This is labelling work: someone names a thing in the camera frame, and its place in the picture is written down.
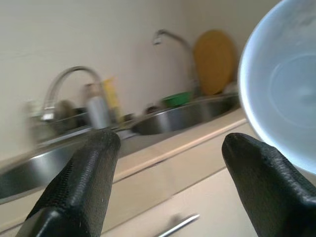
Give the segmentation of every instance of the sink basin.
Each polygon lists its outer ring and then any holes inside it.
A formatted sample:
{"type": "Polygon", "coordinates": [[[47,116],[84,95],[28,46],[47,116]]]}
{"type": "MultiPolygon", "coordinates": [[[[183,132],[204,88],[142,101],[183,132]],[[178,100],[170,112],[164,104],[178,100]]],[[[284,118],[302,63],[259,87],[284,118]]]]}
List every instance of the sink basin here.
{"type": "Polygon", "coordinates": [[[239,107],[237,96],[220,96],[198,100],[188,105],[150,114],[131,128],[139,135],[154,135],[190,128],[209,122],[239,107]]]}
{"type": "Polygon", "coordinates": [[[0,204],[24,197],[46,186],[67,164],[79,140],[28,154],[18,164],[0,171],[0,204]]]}

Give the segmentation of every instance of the round cutting board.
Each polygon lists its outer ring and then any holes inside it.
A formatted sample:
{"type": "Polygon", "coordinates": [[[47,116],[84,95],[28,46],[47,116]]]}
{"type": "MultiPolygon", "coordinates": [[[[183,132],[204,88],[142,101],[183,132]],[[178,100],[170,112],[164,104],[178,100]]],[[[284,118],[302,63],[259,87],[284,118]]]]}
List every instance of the round cutting board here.
{"type": "Polygon", "coordinates": [[[222,31],[204,33],[194,47],[202,92],[214,95],[234,79],[237,54],[232,40],[222,31]]]}

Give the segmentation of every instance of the metal handle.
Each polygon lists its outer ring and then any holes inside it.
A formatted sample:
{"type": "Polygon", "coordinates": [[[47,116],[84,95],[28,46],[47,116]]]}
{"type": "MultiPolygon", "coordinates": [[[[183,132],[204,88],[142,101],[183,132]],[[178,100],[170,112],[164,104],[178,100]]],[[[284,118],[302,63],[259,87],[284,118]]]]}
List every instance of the metal handle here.
{"type": "Polygon", "coordinates": [[[157,235],[155,237],[167,237],[167,236],[170,236],[170,235],[174,234],[175,232],[181,230],[183,227],[185,227],[185,226],[191,224],[192,222],[196,221],[198,218],[199,218],[199,214],[194,214],[194,215],[188,216],[187,218],[181,220],[175,226],[171,227],[168,230],[165,230],[164,232],[160,233],[159,235],[157,235]]]}

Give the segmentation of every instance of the textured black grip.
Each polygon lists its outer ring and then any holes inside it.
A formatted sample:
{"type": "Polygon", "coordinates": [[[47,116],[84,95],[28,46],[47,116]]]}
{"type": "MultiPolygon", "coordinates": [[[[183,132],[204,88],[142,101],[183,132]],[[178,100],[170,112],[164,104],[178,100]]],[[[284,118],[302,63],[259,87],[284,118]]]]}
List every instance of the textured black grip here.
{"type": "Polygon", "coordinates": [[[47,186],[17,236],[100,236],[119,148],[114,132],[91,134],[47,186]]]}
{"type": "Polygon", "coordinates": [[[222,152],[259,237],[316,236],[316,188],[276,148],[233,133],[222,152]]]}

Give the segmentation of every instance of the faucet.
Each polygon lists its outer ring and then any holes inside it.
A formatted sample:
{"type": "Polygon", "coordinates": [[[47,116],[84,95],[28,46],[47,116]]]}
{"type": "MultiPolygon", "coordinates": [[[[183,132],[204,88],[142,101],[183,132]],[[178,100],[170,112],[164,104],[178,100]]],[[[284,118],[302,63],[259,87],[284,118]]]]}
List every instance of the faucet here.
{"type": "Polygon", "coordinates": [[[195,61],[194,61],[194,57],[193,57],[193,54],[192,54],[192,49],[191,49],[190,44],[185,39],[183,39],[181,36],[178,36],[178,35],[170,32],[170,31],[158,30],[157,32],[155,32],[153,45],[162,44],[162,39],[161,39],[162,35],[168,36],[168,37],[178,41],[184,47],[185,51],[188,54],[189,63],[190,63],[189,64],[189,66],[190,66],[189,73],[190,73],[190,79],[192,81],[193,97],[194,98],[200,97],[202,95],[202,92],[201,92],[201,89],[200,89],[200,83],[198,81],[196,64],[195,64],[195,61]]]}
{"type": "Polygon", "coordinates": [[[60,89],[62,82],[73,72],[76,71],[85,71],[94,80],[94,83],[96,84],[97,88],[99,88],[100,95],[103,97],[105,104],[107,105],[106,97],[104,90],[102,89],[102,81],[100,76],[91,68],[85,67],[85,66],[78,66],[78,67],[72,67],[68,68],[65,71],[63,71],[61,74],[59,74],[56,79],[51,84],[42,109],[42,116],[41,120],[43,121],[51,121],[54,120],[54,112],[55,112],[55,104],[57,99],[57,91],[60,89]]]}

